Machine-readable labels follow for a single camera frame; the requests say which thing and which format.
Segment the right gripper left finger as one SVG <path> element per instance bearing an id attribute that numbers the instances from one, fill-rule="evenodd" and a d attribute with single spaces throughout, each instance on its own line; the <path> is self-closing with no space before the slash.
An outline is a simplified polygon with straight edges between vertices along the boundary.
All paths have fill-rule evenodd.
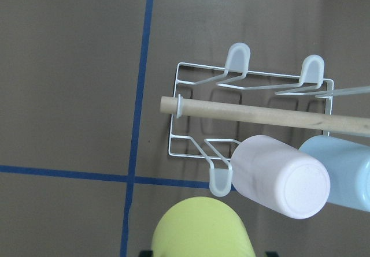
<path id="1" fill-rule="evenodd" d="M 152 257 L 153 252 L 152 250 L 141 250 L 139 253 L 139 257 Z"/>

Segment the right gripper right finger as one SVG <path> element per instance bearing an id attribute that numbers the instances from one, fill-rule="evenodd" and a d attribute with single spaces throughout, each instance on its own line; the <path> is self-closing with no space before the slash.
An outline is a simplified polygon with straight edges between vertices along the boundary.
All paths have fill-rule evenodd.
<path id="1" fill-rule="evenodd" d="M 276 252 L 275 251 L 266 251 L 265 256 L 266 257 L 276 257 Z"/>

